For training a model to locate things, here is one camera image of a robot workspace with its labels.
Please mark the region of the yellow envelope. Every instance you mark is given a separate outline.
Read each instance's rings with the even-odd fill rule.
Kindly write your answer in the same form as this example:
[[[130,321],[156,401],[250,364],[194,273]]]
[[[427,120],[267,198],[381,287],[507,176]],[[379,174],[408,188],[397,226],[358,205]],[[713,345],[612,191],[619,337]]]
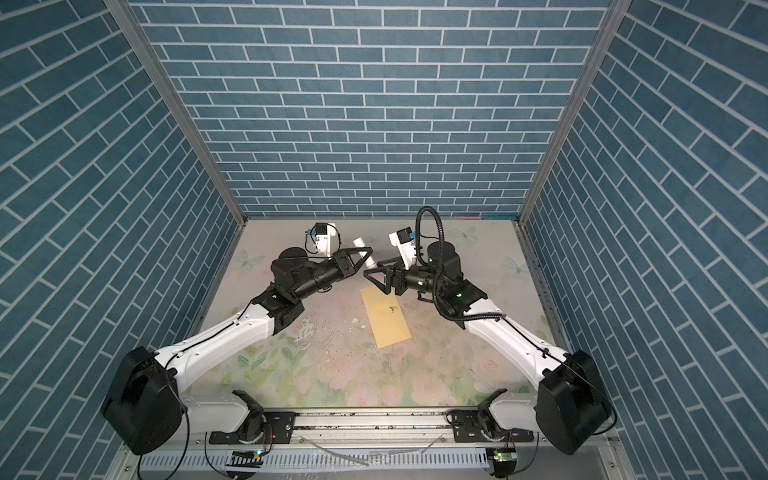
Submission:
[[[411,332],[394,293],[371,286],[360,290],[374,340],[379,349],[411,339]]]

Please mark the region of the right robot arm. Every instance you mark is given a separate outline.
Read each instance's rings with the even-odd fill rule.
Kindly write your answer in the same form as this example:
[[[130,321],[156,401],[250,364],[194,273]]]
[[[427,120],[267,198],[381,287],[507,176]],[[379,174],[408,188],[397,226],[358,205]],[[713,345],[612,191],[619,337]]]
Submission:
[[[533,399],[500,388],[479,404],[478,420],[490,439],[509,430],[528,430],[572,455],[611,418],[613,410],[590,355],[569,353],[505,314],[464,277],[453,246],[441,250],[433,243],[424,262],[412,247],[404,247],[399,257],[378,262],[364,276],[385,294],[416,291],[441,317],[487,342],[525,375],[535,389]]]

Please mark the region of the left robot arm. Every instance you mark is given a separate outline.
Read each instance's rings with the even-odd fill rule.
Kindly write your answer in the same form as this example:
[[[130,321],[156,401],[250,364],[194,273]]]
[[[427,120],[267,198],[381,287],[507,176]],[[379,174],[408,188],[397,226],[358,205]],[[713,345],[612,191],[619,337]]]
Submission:
[[[372,253],[367,246],[342,248],[313,261],[299,247],[284,250],[271,264],[267,288],[239,312],[176,344],[128,352],[102,404],[103,417],[135,455],[158,449],[178,432],[262,440],[264,409],[247,392],[194,399],[186,390],[224,360],[287,328],[303,313],[305,298],[354,276]]]

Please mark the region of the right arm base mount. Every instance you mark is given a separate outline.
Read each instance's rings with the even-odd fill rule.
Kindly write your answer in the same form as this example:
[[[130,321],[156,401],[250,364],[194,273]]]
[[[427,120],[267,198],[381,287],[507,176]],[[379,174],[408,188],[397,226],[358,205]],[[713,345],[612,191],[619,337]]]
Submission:
[[[534,407],[534,394],[498,389],[476,407],[446,411],[445,419],[457,443],[533,442]]]

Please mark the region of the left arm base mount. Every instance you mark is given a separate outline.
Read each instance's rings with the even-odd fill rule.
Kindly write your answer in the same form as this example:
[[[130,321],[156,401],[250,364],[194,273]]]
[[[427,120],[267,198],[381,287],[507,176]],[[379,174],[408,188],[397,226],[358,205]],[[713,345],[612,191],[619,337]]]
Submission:
[[[235,405],[243,407],[245,414],[236,428],[229,431],[214,430],[208,442],[213,445],[289,444],[293,435],[297,413],[287,410],[267,411],[244,390],[233,390]]]

